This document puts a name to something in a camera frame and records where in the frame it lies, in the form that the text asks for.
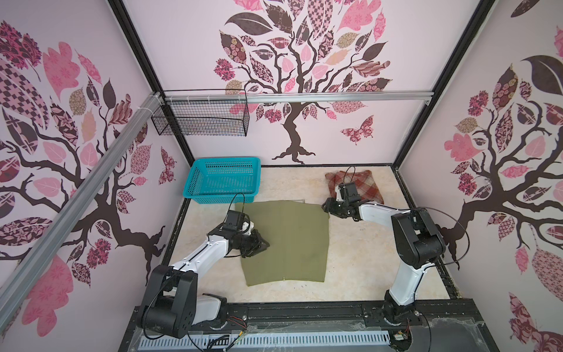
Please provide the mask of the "red plaid skirt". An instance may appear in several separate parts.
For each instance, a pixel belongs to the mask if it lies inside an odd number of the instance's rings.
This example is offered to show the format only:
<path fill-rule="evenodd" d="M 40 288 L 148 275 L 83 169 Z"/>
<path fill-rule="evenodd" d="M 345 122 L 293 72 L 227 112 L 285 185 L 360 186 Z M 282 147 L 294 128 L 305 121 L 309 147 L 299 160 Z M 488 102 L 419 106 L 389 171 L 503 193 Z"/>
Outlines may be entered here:
<path fill-rule="evenodd" d="M 362 200 L 384 204 L 383 195 L 373 178 L 372 172 L 369 170 L 356 172 L 354 175 L 345 175 L 343 171 L 328 172 L 325 173 L 325 179 L 328 181 L 330 197 L 337 198 L 337 189 L 340 183 L 354 182 Z"/>

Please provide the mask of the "olive green skirt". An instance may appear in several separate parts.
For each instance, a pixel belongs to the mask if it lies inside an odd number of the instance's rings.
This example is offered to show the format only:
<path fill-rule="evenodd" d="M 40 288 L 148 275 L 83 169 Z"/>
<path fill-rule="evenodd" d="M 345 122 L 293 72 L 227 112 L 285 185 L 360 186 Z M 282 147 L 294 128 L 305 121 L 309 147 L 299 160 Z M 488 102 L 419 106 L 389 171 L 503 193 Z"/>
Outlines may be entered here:
<path fill-rule="evenodd" d="M 329 248 L 329 215 L 320 205 L 292 200 L 253 202 L 236 209 L 249 215 L 268 249 L 242 259 L 246 284 L 324 282 Z"/>

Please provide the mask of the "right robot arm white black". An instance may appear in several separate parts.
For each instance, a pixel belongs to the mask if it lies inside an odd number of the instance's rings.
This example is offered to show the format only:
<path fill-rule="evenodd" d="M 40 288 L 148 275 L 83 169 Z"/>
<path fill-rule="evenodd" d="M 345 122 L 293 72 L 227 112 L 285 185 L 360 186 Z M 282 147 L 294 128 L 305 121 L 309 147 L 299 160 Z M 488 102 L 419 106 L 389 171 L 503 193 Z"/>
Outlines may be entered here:
<path fill-rule="evenodd" d="M 431 215 L 424 208 L 392 208 L 362 199 L 354 183 L 341 183 L 338 197 L 328 198 L 322 209 L 341 219 L 368 221 L 392 229 L 401 263 L 385 294 L 382 316 L 388 324 L 399 325 L 415 311 L 416 292 L 424 275 L 446 249 Z"/>

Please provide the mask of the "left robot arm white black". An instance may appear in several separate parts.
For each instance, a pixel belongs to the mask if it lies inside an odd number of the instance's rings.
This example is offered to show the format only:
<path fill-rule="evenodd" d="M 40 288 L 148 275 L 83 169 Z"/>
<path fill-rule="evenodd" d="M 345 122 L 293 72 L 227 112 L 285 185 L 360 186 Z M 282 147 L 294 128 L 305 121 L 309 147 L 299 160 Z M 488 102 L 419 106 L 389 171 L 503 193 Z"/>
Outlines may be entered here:
<path fill-rule="evenodd" d="M 200 323 L 222 327 L 227 322 L 227 299 L 209 293 L 199 295 L 199 280 L 233 250 L 239 251 L 242 258 L 250 258 L 269 246 L 247 214 L 228 211 L 225 220 L 192 253 L 152 271 L 136 325 L 144 333 L 153 331 L 178 339 Z"/>

